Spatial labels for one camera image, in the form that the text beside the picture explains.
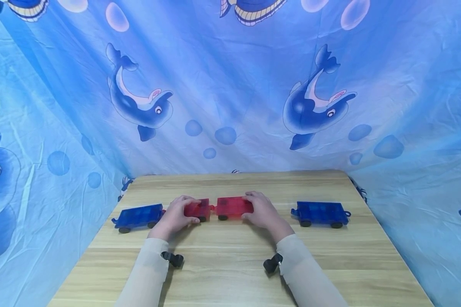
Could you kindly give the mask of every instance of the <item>hand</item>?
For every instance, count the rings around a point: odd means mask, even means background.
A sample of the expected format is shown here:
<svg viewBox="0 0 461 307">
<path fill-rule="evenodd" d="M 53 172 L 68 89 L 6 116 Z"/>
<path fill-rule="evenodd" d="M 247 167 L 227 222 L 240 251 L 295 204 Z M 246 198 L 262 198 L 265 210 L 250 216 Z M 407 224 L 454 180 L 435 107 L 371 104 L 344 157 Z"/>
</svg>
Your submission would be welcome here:
<svg viewBox="0 0 461 307">
<path fill-rule="evenodd" d="M 198 224 L 198 217 L 186 217 L 184 215 L 184 207 L 191 203 L 200 203 L 200 201 L 186 195 L 181 195 L 173 200 L 160 221 L 150 230 L 147 238 L 159 238 L 167 241 L 173 233 L 188 225 Z"/>
<path fill-rule="evenodd" d="M 294 234 L 290 224 L 280 217 L 269 198 L 263 193 L 256 191 L 246 192 L 243 199 L 250 201 L 254 209 L 253 213 L 244 213 L 242 215 L 243 220 L 248 220 L 258 227 L 267 229 L 275 243 L 278 243 L 286 236 Z"/>
</svg>

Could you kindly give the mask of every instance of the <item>blue toy train car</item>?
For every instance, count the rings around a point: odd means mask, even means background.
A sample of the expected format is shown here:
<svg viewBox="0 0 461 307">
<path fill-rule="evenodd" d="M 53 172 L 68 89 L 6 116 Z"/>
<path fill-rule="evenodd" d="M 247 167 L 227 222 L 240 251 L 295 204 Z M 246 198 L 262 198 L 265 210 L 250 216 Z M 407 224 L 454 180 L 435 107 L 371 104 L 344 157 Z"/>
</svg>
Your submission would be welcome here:
<svg viewBox="0 0 461 307">
<path fill-rule="evenodd" d="M 291 210 L 292 216 L 299 220 L 302 227 L 309 227 L 312 223 L 328 224 L 331 228 L 341 228 L 348 224 L 351 213 L 343 210 L 340 203 L 316 203 L 298 201 L 297 210 Z"/>
<path fill-rule="evenodd" d="M 147 226 L 151 229 L 159 222 L 164 212 L 166 211 L 162 209 L 162 204 L 130 208 L 122 210 L 120 217 L 111 221 L 120 233 L 128 233 L 136 227 Z"/>
</svg>

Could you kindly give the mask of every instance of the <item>bubble print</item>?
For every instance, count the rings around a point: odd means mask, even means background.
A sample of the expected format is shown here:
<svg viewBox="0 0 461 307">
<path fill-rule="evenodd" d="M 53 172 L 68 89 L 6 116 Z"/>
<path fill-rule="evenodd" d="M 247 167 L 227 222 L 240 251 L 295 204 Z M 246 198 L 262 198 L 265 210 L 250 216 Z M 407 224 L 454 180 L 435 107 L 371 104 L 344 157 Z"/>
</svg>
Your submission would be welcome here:
<svg viewBox="0 0 461 307">
<path fill-rule="evenodd" d="M 90 142 L 90 139 L 87 138 L 87 136 L 82 134 L 82 147 L 84 150 L 91 156 L 94 155 L 94 149 L 92 148 L 92 143 Z"/>
<path fill-rule="evenodd" d="M 101 185 L 101 175 L 97 172 L 92 172 L 89 174 L 89 177 L 87 178 L 87 184 L 91 188 L 98 188 L 99 185 Z"/>
<path fill-rule="evenodd" d="M 343 11 L 340 24 L 344 30 L 351 30 L 359 25 L 369 11 L 370 0 L 353 0 Z"/>
<path fill-rule="evenodd" d="M 352 130 L 350 130 L 350 133 L 348 134 L 348 139 L 353 142 L 356 142 L 368 136 L 369 133 L 371 133 L 371 131 L 372 131 L 372 127 L 369 125 L 362 124 L 362 125 L 356 126 Z"/>
<path fill-rule="evenodd" d="M 185 130 L 186 134 L 189 135 L 189 136 L 197 136 L 203 131 L 203 128 L 201 127 L 199 122 L 192 119 L 192 120 L 189 120 L 189 122 L 186 123 L 186 126 L 184 127 L 184 130 Z"/>
<path fill-rule="evenodd" d="M 130 23 L 128 19 L 126 19 L 125 13 L 123 13 L 120 7 L 114 2 L 108 4 L 106 9 L 106 20 L 111 28 L 118 32 L 126 32 L 126 30 L 130 28 Z"/>
<path fill-rule="evenodd" d="M 215 139 L 223 145 L 232 145 L 236 141 L 237 133 L 234 128 L 224 127 L 215 131 Z"/>
<path fill-rule="evenodd" d="M 58 0 L 58 3 L 72 13 L 82 13 L 87 9 L 88 0 Z"/>
<path fill-rule="evenodd" d="M 320 11 L 329 0 L 301 0 L 302 8 L 309 13 Z"/>
<path fill-rule="evenodd" d="M 213 159 L 215 158 L 216 155 L 217 155 L 217 151 L 215 151 L 215 149 L 213 148 L 207 148 L 203 151 L 203 156 L 206 159 Z"/>
<path fill-rule="evenodd" d="M 55 151 L 47 158 L 47 168 L 56 176 L 63 176 L 70 170 L 70 159 L 63 151 Z"/>
<path fill-rule="evenodd" d="M 405 146 L 395 136 L 389 135 L 375 146 L 374 154 L 380 158 L 395 159 L 401 156 L 404 150 Z"/>
<path fill-rule="evenodd" d="M 354 152 L 353 154 L 350 155 L 350 163 L 352 165 L 359 165 L 362 157 L 363 155 L 360 152 Z"/>
</svg>

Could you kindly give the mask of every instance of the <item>magnetic toy train car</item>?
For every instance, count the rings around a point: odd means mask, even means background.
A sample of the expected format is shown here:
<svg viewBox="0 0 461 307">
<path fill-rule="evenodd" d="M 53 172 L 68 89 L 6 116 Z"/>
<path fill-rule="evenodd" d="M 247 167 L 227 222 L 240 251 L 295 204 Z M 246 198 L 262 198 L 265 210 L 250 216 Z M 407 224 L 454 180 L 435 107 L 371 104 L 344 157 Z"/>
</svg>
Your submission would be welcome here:
<svg viewBox="0 0 461 307">
<path fill-rule="evenodd" d="M 242 197 L 217 198 L 215 213 L 219 220 L 240 219 L 244 213 L 253 213 L 253 204 Z"/>
<path fill-rule="evenodd" d="M 310 201 L 298 201 L 297 209 L 291 210 L 292 216 L 299 220 L 302 227 L 311 224 L 328 224 L 331 228 L 341 228 L 348 224 L 351 213 L 343 210 L 340 203 L 316 203 Z"/>
<path fill-rule="evenodd" d="M 164 212 L 166 211 L 163 210 L 162 204 L 124 209 L 118 219 L 113 218 L 111 221 L 120 233 L 128 233 L 131 229 L 142 226 L 151 229 L 159 222 Z"/>
<path fill-rule="evenodd" d="M 214 210 L 214 206 L 210 206 L 210 200 L 204 198 L 199 200 L 200 203 L 191 203 L 184 207 L 184 215 L 187 217 L 198 217 L 200 222 L 210 220 L 210 211 Z"/>
</svg>

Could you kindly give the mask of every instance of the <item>wooden table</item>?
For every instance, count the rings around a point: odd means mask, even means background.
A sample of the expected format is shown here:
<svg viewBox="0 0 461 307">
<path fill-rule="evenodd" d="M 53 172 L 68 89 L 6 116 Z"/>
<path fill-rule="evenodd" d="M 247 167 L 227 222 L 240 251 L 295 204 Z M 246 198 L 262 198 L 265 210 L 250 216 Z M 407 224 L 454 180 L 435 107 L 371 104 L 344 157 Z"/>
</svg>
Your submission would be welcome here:
<svg viewBox="0 0 461 307">
<path fill-rule="evenodd" d="M 141 177 L 49 304 L 107 307 L 117 300 L 147 229 L 121 235 L 111 223 L 122 209 L 163 203 L 180 194 L 195 198 L 262 191 L 292 225 L 351 307 L 432 306 L 376 218 L 340 171 Z M 302 228 L 290 215 L 298 200 L 340 202 L 352 213 L 342 229 Z M 268 278 L 263 261 L 274 254 L 262 229 L 241 221 L 210 222 L 181 233 L 171 243 L 184 255 L 183 269 L 169 269 L 160 306 L 294 306 L 279 274 Z"/>
</svg>

